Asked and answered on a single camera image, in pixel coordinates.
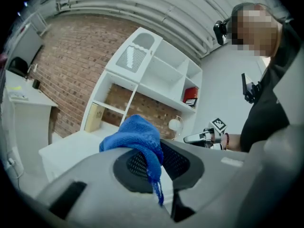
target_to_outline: beige book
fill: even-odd
[[[101,118],[103,117],[104,111],[105,108],[103,106],[92,103],[85,123],[85,131],[90,133],[100,128]]]

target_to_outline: blue towel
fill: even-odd
[[[143,153],[147,161],[148,181],[162,206],[163,193],[160,179],[163,153],[158,130],[141,116],[132,115],[121,124],[118,132],[107,136],[100,143],[99,152],[118,147],[133,148]]]

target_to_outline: man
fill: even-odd
[[[225,134],[222,145],[228,150],[248,152],[251,145],[266,140],[289,125],[273,88],[291,65],[299,48],[297,35],[288,23],[276,19],[262,4],[242,3],[232,10],[228,24],[232,44],[247,45],[256,56],[270,57],[241,135]]]

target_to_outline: white shelving unit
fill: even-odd
[[[196,109],[183,103],[183,98],[188,88],[197,87],[200,90],[201,81],[202,70],[191,59],[160,36],[138,28],[105,67],[86,107],[81,130],[84,130],[92,103],[120,113],[123,115],[122,123],[137,91],[181,111],[186,128],[181,135],[188,134],[193,129]],[[112,84],[133,92],[125,109],[118,109],[105,103]],[[117,129],[116,126],[101,122],[100,129],[92,134],[110,135]]]

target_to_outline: neck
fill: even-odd
[[[277,23],[275,47],[274,47],[270,57],[274,57],[276,55],[277,50],[280,46],[281,38],[282,38],[282,26],[283,25],[281,23]]]

